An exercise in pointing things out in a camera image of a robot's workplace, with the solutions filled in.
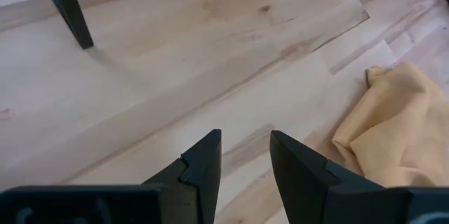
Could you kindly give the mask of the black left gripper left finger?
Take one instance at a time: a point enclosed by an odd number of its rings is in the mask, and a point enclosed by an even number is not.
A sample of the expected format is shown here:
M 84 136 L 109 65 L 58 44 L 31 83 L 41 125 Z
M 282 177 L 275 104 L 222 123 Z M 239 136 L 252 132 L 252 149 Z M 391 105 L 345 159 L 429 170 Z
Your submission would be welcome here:
M 221 179 L 222 132 L 213 129 L 143 185 L 155 190 L 144 223 L 213 223 Z

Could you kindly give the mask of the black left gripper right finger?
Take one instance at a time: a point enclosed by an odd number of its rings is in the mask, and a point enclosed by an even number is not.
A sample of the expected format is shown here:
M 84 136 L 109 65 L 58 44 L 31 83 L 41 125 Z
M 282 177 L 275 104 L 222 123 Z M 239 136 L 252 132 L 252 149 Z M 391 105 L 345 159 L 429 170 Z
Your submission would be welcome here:
M 329 160 L 281 131 L 270 155 L 290 223 L 383 223 L 374 191 L 382 187 Z

